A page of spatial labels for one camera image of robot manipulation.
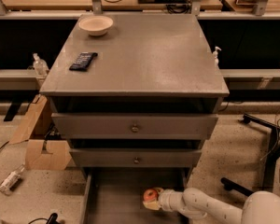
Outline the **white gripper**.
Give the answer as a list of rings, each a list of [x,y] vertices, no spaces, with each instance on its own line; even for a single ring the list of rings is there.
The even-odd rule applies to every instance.
[[[173,212],[179,211],[184,207],[183,193],[173,189],[153,188],[159,193],[158,201],[143,201],[146,209],[158,211]]]

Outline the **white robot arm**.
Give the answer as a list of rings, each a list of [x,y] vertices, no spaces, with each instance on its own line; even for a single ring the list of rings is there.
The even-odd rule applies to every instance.
[[[151,188],[143,194],[143,205],[150,210],[178,212],[193,220],[211,215],[221,224],[280,224],[280,197],[267,191],[251,194],[244,207],[238,208],[196,188]]]

